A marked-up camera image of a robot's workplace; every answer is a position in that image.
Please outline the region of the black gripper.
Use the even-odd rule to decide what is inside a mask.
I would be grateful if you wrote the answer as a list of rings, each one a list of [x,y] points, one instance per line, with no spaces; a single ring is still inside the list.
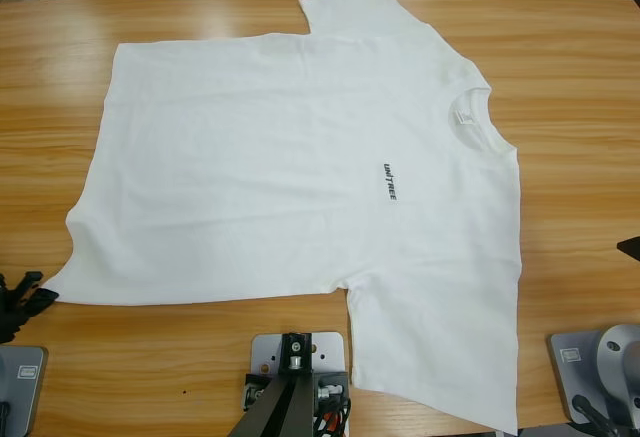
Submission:
[[[20,330],[33,315],[39,315],[48,309],[59,297],[55,291],[40,288],[39,283],[43,278],[40,271],[27,271],[17,286],[10,290],[7,287],[4,275],[1,275],[1,342],[8,343],[15,338]],[[29,297],[27,307],[22,304],[25,293],[37,288]]]

